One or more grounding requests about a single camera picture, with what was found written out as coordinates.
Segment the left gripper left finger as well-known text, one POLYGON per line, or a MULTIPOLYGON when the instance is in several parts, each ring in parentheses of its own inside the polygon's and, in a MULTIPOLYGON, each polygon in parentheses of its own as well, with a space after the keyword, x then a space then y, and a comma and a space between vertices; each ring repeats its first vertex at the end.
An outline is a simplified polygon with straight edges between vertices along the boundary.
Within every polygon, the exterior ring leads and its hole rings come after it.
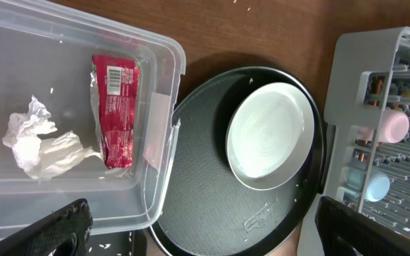
POLYGON ((81 198, 0 241, 0 256, 84 256, 93 226, 81 198))

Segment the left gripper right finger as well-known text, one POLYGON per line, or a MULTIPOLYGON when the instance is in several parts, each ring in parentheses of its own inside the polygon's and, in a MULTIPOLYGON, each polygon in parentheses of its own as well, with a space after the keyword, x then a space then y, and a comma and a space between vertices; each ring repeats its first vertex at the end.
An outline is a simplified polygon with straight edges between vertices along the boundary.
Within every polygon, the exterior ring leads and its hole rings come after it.
POLYGON ((410 240, 323 196, 315 224, 325 256, 362 255, 410 256, 410 240))

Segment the blue cup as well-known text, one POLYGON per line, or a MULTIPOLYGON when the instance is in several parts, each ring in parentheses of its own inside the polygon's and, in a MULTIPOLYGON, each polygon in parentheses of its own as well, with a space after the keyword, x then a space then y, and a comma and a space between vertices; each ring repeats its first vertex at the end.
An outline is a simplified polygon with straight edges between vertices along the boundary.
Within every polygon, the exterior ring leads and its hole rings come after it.
MULTIPOLYGON (((352 188, 361 189, 364 187, 365 178, 364 171, 350 169, 347 175, 347 185, 352 188)), ((391 180, 385 173, 372 170, 369 177, 369 184, 365 190, 364 199, 371 202, 380 201, 388 194, 390 185, 391 180)))

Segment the white tissue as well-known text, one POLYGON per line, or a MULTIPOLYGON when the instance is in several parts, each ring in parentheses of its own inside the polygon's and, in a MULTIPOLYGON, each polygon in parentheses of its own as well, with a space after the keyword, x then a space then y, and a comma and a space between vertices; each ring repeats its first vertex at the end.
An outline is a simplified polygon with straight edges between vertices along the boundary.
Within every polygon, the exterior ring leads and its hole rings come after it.
POLYGON ((80 137, 72 131, 57 138, 40 138, 57 130, 46 106, 32 96, 28 112, 10 115, 2 142, 12 150, 16 165, 32 179, 51 179, 88 157, 101 157, 91 146, 84 147, 80 137))

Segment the pink cup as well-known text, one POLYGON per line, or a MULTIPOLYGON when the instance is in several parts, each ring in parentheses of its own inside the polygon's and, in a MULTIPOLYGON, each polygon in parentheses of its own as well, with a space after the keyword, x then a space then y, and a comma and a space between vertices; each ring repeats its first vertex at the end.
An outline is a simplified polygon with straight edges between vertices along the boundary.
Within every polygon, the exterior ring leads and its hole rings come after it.
MULTIPOLYGON (((376 129, 370 127, 359 127, 355 139, 371 142, 376 129)), ((409 118, 399 110, 386 108, 382 112, 379 126, 379 143, 398 143, 409 131, 409 118)))

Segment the grey plate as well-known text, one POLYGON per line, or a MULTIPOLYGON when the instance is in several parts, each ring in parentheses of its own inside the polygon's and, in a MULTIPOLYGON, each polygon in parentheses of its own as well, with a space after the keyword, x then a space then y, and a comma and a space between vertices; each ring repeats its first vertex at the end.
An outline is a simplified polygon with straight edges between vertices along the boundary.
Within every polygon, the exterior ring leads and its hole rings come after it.
POLYGON ((304 92, 285 82, 264 85, 232 115, 226 133, 229 166, 250 189, 277 188, 303 167, 314 133, 314 114, 304 92))

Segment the red snack wrapper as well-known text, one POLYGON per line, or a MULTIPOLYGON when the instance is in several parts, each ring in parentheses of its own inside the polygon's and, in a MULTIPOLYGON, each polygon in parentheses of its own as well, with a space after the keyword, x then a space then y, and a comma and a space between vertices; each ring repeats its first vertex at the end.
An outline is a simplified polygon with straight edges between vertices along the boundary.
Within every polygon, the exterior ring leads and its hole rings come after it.
POLYGON ((98 139, 109 169, 132 167, 140 65, 108 55, 92 57, 97 90, 98 139))

